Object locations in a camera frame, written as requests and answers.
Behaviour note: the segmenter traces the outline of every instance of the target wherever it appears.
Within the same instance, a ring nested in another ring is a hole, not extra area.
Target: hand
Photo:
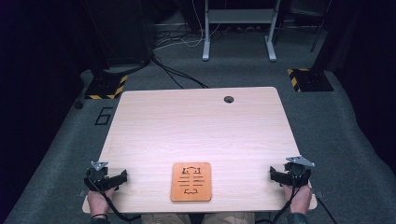
[[[114,190],[116,188],[112,188],[106,190],[106,196],[111,199],[113,197]],[[97,191],[89,191],[88,192],[88,204],[90,205],[91,209],[91,217],[98,215],[98,214],[107,214],[108,204],[106,199]]]
[[[288,201],[291,197],[292,188],[291,186],[282,185],[283,191],[285,192],[285,199]],[[291,200],[290,212],[306,214],[308,212],[309,204],[311,204],[312,189],[308,185],[300,187],[297,194]]]

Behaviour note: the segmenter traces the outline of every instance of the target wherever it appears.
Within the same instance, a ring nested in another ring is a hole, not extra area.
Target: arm
[[[106,191],[106,196],[111,199],[115,188]],[[90,224],[109,224],[107,220],[108,204],[106,199],[97,191],[90,190],[88,192],[88,204],[91,209]]]
[[[291,197],[291,187],[282,185],[285,192],[285,199],[289,200]],[[290,214],[288,215],[289,224],[308,224],[306,213],[308,212],[309,204],[312,199],[312,190],[308,185],[300,187],[298,193],[294,196],[290,205]]]

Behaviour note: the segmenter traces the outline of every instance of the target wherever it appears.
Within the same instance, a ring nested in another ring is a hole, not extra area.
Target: white metal stand
[[[270,32],[265,37],[265,44],[271,62],[276,62],[274,45],[272,43],[280,0],[276,0],[274,8],[266,9],[212,9],[209,10],[208,0],[205,0],[205,45],[202,59],[209,60],[210,23],[270,23]]]

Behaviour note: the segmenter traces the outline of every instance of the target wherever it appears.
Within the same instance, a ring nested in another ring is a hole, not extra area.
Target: chair
[[[289,0],[283,8],[283,13],[281,13],[283,16],[280,18],[274,43],[279,37],[279,31],[282,28],[285,16],[289,14],[295,19],[301,18],[318,24],[314,45],[311,49],[311,52],[313,52],[331,3],[332,0]]]

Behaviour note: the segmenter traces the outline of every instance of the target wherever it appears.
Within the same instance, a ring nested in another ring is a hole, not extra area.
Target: black wristband
[[[106,214],[96,214],[95,216],[92,216],[91,219],[93,219],[94,217],[99,217],[99,216],[104,216],[105,219],[107,220],[107,215]]]
[[[308,219],[302,213],[291,213],[288,215],[288,223],[293,224],[308,224]]]

